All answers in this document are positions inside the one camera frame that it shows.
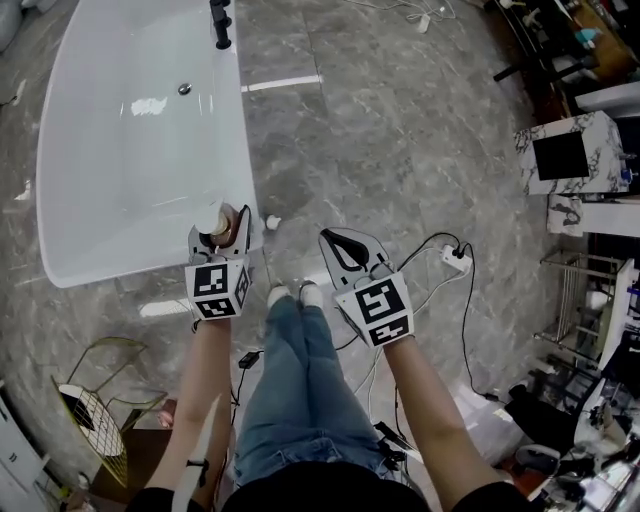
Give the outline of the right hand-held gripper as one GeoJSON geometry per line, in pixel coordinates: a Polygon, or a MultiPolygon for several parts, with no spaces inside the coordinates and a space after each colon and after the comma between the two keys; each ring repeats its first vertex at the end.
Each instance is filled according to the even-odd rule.
{"type": "Polygon", "coordinates": [[[375,237],[350,228],[325,228],[319,246],[336,307],[367,346],[379,348],[414,333],[405,279],[375,237]]]}

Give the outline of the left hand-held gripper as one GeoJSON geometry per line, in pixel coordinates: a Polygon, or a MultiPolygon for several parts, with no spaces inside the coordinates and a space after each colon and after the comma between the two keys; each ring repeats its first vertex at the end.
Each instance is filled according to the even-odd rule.
{"type": "Polygon", "coordinates": [[[213,253],[209,234],[193,226],[188,235],[189,265],[185,268],[187,295],[200,320],[240,316],[251,286],[252,212],[244,205],[237,216],[231,255],[213,253]]]}

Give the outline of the white bathtub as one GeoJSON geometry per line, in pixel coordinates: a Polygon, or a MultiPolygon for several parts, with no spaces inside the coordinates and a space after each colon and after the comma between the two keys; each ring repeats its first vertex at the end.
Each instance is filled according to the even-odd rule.
{"type": "Polygon", "coordinates": [[[228,34],[218,50],[208,0],[78,1],[37,148],[40,252],[55,286],[184,264],[201,209],[256,206],[228,34]]]}

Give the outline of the person's right forearm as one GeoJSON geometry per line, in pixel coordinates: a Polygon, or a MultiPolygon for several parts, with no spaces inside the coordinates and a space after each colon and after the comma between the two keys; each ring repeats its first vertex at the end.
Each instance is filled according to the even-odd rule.
{"type": "Polygon", "coordinates": [[[416,340],[406,336],[384,346],[405,416],[442,509],[500,481],[476,449],[463,418],[416,340]]]}

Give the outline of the person's left forearm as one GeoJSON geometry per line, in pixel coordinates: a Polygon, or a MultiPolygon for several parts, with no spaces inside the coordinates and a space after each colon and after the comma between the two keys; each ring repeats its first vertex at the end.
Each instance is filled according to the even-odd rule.
{"type": "Polygon", "coordinates": [[[217,402],[213,435],[206,455],[209,461],[206,483],[192,495],[205,511],[213,506],[231,437],[230,348],[231,323],[228,319],[198,324],[186,358],[171,438],[148,482],[150,487],[177,488],[211,405],[217,402]]]}

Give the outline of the black bathtub faucet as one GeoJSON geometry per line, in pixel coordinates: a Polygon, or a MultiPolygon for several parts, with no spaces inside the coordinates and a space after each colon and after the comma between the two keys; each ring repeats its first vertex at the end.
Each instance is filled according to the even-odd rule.
{"type": "Polygon", "coordinates": [[[231,47],[232,41],[228,29],[232,25],[232,19],[226,9],[231,5],[231,0],[208,0],[213,29],[216,37],[215,47],[218,50],[226,50],[231,47]]]}

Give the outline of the person's right white shoe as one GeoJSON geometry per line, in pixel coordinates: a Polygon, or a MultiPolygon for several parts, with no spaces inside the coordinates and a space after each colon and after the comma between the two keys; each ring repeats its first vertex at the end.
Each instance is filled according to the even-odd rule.
{"type": "Polygon", "coordinates": [[[314,281],[306,280],[302,283],[299,289],[299,302],[303,307],[323,308],[323,294],[314,281]]]}

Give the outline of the white power strip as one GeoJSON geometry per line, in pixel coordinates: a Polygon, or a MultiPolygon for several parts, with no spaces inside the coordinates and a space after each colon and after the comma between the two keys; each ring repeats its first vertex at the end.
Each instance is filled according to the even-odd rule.
{"type": "Polygon", "coordinates": [[[441,251],[441,261],[458,272],[467,273],[471,270],[473,259],[461,249],[452,245],[444,245],[441,251]]]}

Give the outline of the person's blue jeans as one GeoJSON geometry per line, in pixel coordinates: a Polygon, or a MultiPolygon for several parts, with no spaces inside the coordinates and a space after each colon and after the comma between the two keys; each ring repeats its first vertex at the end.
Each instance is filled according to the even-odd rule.
{"type": "Polygon", "coordinates": [[[347,385],[324,312],[293,296],[268,311],[263,374],[235,449],[243,486],[301,462],[345,462],[387,475],[378,437],[347,385]]]}

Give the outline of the small marble block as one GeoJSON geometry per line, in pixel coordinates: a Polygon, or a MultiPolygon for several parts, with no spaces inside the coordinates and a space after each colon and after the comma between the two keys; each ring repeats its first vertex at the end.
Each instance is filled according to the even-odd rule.
{"type": "Polygon", "coordinates": [[[580,197],[576,195],[550,195],[546,226],[547,231],[551,234],[582,237],[584,229],[580,197]]]}

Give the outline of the brown wooden box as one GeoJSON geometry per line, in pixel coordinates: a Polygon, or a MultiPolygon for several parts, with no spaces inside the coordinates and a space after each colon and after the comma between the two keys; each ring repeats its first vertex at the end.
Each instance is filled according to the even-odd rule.
{"type": "Polygon", "coordinates": [[[146,412],[141,406],[131,410],[124,422],[125,429],[116,429],[115,441],[120,453],[102,455],[101,467],[89,490],[99,498],[128,504],[148,483],[168,445],[171,431],[154,423],[152,428],[141,424],[154,410],[146,412]]]}

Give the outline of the chrome towel rack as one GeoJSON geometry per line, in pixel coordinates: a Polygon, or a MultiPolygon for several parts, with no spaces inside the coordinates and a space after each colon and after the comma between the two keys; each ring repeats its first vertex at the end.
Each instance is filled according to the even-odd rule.
{"type": "Polygon", "coordinates": [[[622,269],[620,259],[558,249],[541,260],[559,277],[558,309],[555,319],[533,337],[575,360],[595,367],[602,349],[598,347],[602,314],[613,303],[613,286],[622,269]],[[608,285],[601,311],[588,305],[590,285],[608,285]]]}

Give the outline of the person's black shirt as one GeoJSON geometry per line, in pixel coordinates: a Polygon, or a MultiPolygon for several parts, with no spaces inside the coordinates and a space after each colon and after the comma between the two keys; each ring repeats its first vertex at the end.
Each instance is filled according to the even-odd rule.
{"type": "MultiPolygon", "coordinates": [[[[173,491],[145,488],[126,512],[171,512],[173,491]]],[[[221,512],[432,512],[401,483],[345,462],[301,462],[239,487],[221,512]]],[[[492,483],[462,498],[452,512],[535,512],[511,484],[492,483]]]]}

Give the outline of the black bag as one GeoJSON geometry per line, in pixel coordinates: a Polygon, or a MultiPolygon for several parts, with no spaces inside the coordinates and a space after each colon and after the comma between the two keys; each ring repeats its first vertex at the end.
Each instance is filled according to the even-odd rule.
{"type": "Polygon", "coordinates": [[[583,411],[587,400],[582,400],[574,413],[568,413],[538,399],[524,384],[513,386],[509,396],[505,411],[535,444],[551,448],[561,456],[575,446],[579,421],[587,417],[583,411]]]}

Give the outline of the white cabinet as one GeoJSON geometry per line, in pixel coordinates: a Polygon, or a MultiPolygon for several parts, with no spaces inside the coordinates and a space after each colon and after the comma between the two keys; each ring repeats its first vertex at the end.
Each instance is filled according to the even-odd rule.
{"type": "Polygon", "coordinates": [[[5,402],[0,379],[0,512],[50,512],[40,456],[14,420],[5,402]]]}

